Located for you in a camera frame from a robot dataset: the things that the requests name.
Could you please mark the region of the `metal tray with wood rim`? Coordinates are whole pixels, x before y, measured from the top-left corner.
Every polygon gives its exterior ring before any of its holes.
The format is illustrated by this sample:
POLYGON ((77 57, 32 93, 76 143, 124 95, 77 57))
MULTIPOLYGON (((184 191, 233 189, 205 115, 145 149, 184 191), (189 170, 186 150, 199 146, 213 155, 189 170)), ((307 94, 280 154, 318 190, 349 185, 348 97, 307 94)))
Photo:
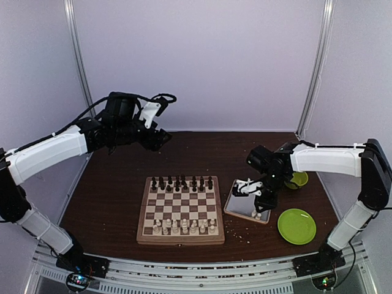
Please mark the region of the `metal tray with wood rim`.
POLYGON ((232 194, 232 187, 233 184, 230 188, 230 192, 228 194, 226 204, 224 205, 224 213, 231 216, 242 218, 247 221, 256 222, 258 224, 267 224, 270 220, 271 211, 267 210, 262 212, 261 220, 253 219, 251 214, 255 208, 254 206, 255 196, 235 197, 232 194))

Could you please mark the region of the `white chess piece four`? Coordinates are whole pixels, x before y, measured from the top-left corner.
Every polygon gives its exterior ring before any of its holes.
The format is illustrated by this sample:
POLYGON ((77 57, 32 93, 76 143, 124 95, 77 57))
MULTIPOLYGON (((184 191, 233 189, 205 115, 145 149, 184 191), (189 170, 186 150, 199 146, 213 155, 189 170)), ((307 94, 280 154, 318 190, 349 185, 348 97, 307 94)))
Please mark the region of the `white chess piece four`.
POLYGON ((209 227, 208 227, 208 230, 209 230, 210 234, 213 234, 216 231, 215 224, 216 224, 216 220, 215 219, 211 219, 210 223, 209 223, 209 227))

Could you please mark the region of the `white chess piece seven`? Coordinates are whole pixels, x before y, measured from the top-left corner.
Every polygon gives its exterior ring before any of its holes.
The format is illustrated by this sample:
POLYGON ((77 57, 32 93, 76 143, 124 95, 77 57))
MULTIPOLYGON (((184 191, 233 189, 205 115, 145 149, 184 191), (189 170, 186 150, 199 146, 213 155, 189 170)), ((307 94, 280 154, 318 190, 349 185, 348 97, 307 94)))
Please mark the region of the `white chess piece seven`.
POLYGON ((200 234, 204 234, 206 232, 206 226, 208 225, 208 221, 206 219, 202 220, 200 226, 199 226, 199 232, 200 234))

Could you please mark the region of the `white chess piece three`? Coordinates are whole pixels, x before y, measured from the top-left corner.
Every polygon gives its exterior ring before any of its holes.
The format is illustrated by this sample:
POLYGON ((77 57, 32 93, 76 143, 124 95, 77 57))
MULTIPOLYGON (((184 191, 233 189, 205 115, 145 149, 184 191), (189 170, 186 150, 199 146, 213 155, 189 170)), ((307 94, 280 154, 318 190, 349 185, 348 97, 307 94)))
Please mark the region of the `white chess piece three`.
POLYGON ((197 230, 197 221, 193 220, 192 223, 190 224, 190 234, 195 234, 197 230))

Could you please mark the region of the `white chess piece five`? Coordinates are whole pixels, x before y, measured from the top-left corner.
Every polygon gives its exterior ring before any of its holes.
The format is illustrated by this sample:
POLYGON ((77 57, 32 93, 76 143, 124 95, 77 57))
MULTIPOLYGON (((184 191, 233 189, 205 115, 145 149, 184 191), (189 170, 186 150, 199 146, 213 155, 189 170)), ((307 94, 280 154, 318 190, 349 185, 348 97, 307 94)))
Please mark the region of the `white chess piece five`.
POLYGON ((181 230, 182 230, 182 234, 183 235, 188 234, 189 229, 188 229, 188 221, 187 221, 187 219, 183 219, 181 221, 181 230))

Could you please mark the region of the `white chess piece one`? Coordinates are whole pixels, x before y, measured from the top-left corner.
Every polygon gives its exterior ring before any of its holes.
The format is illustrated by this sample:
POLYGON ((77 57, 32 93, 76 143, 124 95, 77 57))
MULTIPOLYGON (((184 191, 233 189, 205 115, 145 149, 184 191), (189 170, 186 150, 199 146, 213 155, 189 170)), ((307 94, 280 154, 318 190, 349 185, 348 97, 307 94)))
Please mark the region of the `white chess piece one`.
POLYGON ((171 233, 172 233, 172 235, 174 235, 174 234, 177 234, 178 232, 179 232, 179 230, 178 230, 177 220, 172 220, 171 233))

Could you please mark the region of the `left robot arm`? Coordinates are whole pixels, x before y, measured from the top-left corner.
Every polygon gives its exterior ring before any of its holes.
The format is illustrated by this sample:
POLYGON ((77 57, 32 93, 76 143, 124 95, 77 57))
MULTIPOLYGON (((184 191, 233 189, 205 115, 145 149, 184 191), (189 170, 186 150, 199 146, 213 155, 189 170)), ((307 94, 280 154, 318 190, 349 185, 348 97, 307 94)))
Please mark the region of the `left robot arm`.
POLYGON ((88 258, 81 245, 28 202, 21 185, 60 162, 101 148, 113 153, 118 146, 138 143, 146 150, 158 151, 172 136, 158 129, 154 118, 176 101, 176 96, 166 93, 147 98, 111 92, 57 132, 16 149, 2 150, 1 222, 21 226, 75 272, 84 271, 88 258))

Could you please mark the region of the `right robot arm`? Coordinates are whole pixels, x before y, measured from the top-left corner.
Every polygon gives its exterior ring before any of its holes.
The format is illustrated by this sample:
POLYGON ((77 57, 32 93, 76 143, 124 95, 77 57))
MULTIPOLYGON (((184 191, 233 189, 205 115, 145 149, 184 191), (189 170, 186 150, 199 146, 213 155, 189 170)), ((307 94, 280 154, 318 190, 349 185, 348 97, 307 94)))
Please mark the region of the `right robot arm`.
POLYGON ((247 163, 261 174, 261 178, 248 179, 239 186, 238 192, 253 195, 259 213, 276 207, 278 192, 295 172, 335 173, 360 178, 361 190, 357 200, 314 257, 318 270, 327 270, 334 264, 343 248, 389 202, 391 167, 376 139, 352 145, 287 142, 275 151, 257 146, 249 153, 247 163))

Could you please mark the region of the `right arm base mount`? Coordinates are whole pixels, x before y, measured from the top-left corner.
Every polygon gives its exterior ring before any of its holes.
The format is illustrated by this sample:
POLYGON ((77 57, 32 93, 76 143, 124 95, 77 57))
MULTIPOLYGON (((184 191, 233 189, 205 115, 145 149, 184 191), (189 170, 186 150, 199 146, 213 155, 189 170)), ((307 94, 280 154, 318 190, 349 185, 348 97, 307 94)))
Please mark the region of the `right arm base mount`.
POLYGON ((346 264, 342 251, 327 243, 323 243, 317 253, 294 258, 292 263, 297 277, 331 271, 346 264))

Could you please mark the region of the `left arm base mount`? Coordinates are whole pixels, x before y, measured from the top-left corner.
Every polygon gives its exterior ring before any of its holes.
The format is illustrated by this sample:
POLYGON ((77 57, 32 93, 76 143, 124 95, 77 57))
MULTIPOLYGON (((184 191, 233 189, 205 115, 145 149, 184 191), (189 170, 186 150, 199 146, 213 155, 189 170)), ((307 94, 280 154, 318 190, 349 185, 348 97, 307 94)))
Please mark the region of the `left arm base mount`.
POLYGON ((83 254, 81 259, 66 259, 66 256, 57 257, 56 266, 73 273, 80 273, 86 277, 105 278, 110 261, 107 258, 93 257, 83 254))

